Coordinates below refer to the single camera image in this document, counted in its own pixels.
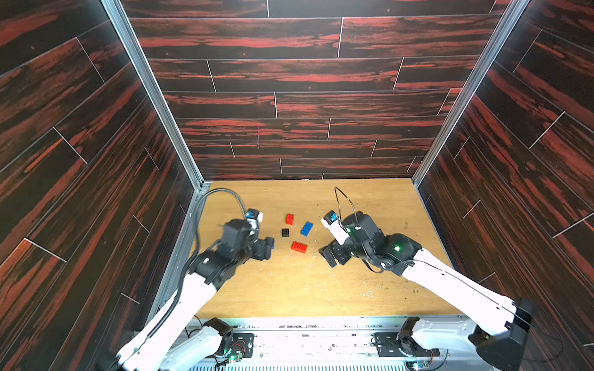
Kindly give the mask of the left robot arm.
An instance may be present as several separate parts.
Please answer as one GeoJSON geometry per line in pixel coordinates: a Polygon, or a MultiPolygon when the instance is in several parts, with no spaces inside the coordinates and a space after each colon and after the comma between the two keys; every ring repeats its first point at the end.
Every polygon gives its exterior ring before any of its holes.
{"type": "Polygon", "coordinates": [[[187,370],[207,357],[226,360],[233,347],[233,329],[218,318],[206,321],[179,345],[175,342],[238,267],[250,259],[270,258],[275,241],[260,238],[262,220],[262,213],[250,209],[245,218],[224,224],[221,239],[190,258],[174,295],[144,329],[120,348],[111,369],[187,370]]]}

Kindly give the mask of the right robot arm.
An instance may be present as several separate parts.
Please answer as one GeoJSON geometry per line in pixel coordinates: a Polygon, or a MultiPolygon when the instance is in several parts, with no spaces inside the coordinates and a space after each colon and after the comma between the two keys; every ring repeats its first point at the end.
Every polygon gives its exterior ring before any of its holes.
{"type": "Polygon", "coordinates": [[[534,304],[515,302],[476,283],[442,263],[420,243],[401,234],[385,235],[362,212],[341,220],[329,211],[321,223],[334,241],[319,250],[329,266],[351,258],[416,283],[459,309],[461,319],[407,318],[397,334],[397,347],[408,356],[432,351],[473,352],[499,370],[517,370],[531,329],[534,304]]]}

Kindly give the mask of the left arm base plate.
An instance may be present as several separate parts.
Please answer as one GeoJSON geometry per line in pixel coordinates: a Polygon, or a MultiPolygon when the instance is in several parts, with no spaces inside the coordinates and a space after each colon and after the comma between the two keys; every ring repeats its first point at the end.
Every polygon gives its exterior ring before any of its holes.
{"type": "Polygon", "coordinates": [[[252,358],[255,347],[254,333],[230,333],[224,336],[216,352],[216,357],[239,362],[252,358]]]}

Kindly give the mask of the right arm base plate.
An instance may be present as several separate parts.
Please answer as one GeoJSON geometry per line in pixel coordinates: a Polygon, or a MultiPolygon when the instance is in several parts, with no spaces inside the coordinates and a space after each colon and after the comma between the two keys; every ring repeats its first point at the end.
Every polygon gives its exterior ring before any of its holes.
{"type": "Polygon", "coordinates": [[[400,339],[397,332],[376,332],[372,335],[371,344],[380,358],[440,356],[438,349],[423,349],[410,338],[400,339]]]}

